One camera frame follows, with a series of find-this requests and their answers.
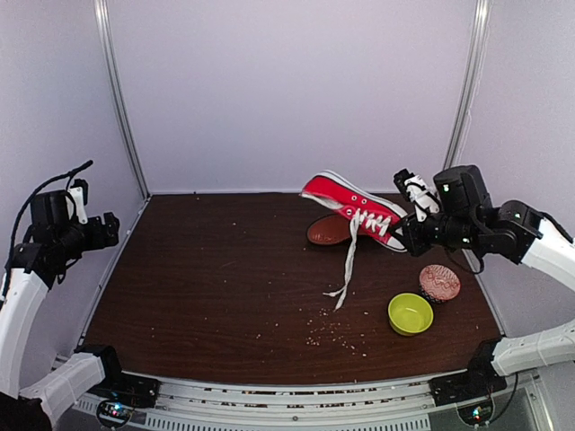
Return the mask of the red canvas sneaker white laces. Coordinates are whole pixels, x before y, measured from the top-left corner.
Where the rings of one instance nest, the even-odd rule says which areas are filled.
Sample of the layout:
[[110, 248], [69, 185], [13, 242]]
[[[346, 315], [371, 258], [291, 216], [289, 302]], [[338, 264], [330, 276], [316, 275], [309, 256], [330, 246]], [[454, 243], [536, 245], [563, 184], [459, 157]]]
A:
[[346, 220], [350, 244], [344, 263], [343, 286], [325, 293], [337, 300], [334, 309], [338, 311], [345, 302], [352, 278], [358, 234], [365, 233], [388, 250], [404, 253], [405, 246], [392, 236], [391, 229], [407, 213], [395, 203], [368, 193], [329, 170], [315, 174], [304, 185], [300, 196], [330, 209]]

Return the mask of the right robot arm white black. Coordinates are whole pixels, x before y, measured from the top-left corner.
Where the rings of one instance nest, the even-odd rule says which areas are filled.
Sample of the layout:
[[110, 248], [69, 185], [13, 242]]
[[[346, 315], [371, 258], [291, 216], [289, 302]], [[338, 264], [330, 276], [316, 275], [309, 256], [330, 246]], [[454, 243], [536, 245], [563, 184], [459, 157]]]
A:
[[[469, 250], [478, 260], [496, 254], [574, 287], [574, 239], [552, 216], [518, 200], [495, 207], [475, 165], [448, 168], [436, 174], [433, 183], [435, 188], [429, 189], [406, 169], [394, 175], [396, 188], [415, 211], [392, 232], [413, 257], [434, 246]], [[573, 358], [573, 321], [523, 337], [484, 341], [460, 386], [466, 395], [476, 397], [494, 383], [495, 375], [509, 376]]]

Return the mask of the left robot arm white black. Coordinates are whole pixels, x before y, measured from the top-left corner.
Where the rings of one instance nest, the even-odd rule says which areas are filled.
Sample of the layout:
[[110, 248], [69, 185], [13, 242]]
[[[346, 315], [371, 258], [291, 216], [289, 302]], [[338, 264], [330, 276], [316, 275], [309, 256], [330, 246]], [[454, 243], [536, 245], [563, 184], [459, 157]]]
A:
[[86, 204], [87, 188], [80, 183], [33, 197], [31, 226], [7, 262], [1, 307], [3, 430], [50, 430], [94, 386], [111, 399], [129, 389], [111, 346], [80, 347], [33, 385], [20, 385], [24, 349], [48, 292], [85, 252], [119, 242], [119, 219], [113, 213], [89, 217]]

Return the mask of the red patterned bowl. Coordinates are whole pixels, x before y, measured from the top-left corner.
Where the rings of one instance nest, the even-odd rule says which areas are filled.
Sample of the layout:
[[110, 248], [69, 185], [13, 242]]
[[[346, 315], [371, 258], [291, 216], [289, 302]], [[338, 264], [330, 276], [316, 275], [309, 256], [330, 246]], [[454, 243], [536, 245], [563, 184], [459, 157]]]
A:
[[445, 303], [455, 299], [461, 290], [457, 274], [450, 268], [432, 264], [419, 274], [420, 293], [432, 303]]

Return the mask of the lime green bowl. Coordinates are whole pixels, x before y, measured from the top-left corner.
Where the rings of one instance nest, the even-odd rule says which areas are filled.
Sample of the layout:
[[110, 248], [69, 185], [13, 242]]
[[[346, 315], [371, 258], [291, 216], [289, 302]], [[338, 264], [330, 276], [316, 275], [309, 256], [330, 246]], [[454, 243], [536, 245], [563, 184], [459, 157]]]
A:
[[422, 296], [413, 293], [394, 296], [388, 304], [387, 314], [391, 328], [404, 337], [425, 332], [434, 321], [430, 303]]

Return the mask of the upturned shoe orange sole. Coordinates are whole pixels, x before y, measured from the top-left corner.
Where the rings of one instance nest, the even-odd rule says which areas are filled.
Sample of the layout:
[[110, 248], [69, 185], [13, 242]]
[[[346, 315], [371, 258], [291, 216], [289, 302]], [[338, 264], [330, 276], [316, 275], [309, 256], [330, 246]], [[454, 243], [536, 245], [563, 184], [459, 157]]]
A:
[[313, 221], [306, 230], [306, 239], [317, 246], [334, 246], [351, 239], [349, 221], [337, 214]]

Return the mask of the right aluminium frame post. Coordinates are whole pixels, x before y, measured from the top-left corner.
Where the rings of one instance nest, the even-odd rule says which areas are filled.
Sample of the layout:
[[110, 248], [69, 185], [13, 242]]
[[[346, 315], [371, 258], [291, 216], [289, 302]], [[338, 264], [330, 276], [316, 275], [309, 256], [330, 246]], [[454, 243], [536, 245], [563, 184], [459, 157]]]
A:
[[444, 169], [459, 163], [471, 125], [471, 108], [481, 81], [491, 7], [492, 1], [489, 0], [477, 0], [475, 2], [464, 78], [443, 163]]

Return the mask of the aluminium frame post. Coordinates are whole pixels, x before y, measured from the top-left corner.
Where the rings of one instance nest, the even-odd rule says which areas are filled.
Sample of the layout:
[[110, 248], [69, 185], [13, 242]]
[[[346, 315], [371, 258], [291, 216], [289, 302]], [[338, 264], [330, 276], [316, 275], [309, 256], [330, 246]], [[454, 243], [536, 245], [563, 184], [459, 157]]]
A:
[[444, 169], [459, 163], [471, 125], [471, 108], [481, 81], [491, 7], [492, 1], [489, 0], [477, 0], [475, 2], [464, 78], [443, 163]]
[[146, 183], [142, 164], [137, 154], [137, 148], [128, 118], [128, 109], [121, 88], [118, 62], [113, 44], [109, 5], [105, 0], [95, 0], [93, 4], [122, 143], [126, 149], [128, 164], [135, 177], [139, 193], [143, 200], [147, 200], [151, 197], [151, 194]]

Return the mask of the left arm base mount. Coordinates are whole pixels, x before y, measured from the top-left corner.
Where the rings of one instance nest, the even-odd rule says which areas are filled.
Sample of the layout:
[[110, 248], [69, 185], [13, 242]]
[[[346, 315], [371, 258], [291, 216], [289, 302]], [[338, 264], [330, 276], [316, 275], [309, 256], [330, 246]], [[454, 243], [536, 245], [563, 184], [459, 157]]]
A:
[[102, 398], [95, 411], [101, 426], [118, 430], [132, 419], [138, 409], [152, 408], [155, 405], [159, 381], [124, 372], [114, 347], [83, 345], [78, 347], [75, 353], [92, 354], [102, 362], [104, 378], [88, 391]]

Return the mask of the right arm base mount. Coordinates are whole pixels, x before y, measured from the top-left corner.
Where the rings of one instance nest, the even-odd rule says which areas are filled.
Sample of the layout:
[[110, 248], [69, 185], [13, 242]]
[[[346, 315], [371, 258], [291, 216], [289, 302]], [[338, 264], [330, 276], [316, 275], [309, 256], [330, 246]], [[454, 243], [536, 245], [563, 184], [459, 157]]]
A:
[[498, 418], [493, 395], [507, 388], [507, 380], [491, 364], [501, 338], [482, 341], [463, 372], [432, 378], [430, 392], [436, 407], [456, 405], [465, 425], [488, 427]]

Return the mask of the left aluminium frame post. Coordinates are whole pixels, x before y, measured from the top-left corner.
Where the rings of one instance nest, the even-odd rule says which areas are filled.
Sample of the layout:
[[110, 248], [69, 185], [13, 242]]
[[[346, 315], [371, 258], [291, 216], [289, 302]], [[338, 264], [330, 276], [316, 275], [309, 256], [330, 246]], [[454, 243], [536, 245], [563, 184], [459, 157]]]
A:
[[118, 62], [113, 44], [109, 5], [105, 0], [95, 0], [93, 4], [122, 143], [126, 149], [128, 164], [135, 177], [139, 193], [143, 200], [147, 200], [151, 197], [151, 194], [146, 183], [142, 164], [137, 154], [137, 148], [128, 118], [128, 109], [121, 88]]

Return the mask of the front aluminium rail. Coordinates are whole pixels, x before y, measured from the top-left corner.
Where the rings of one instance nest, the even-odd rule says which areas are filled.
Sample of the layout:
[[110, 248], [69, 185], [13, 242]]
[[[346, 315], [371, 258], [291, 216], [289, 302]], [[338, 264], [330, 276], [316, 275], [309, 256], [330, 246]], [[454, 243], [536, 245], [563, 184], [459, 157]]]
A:
[[163, 378], [151, 408], [86, 393], [64, 430], [554, 430], [534, 372], [507, 388], [436, 403], [430, 376], [366, 383], [261, 385]]

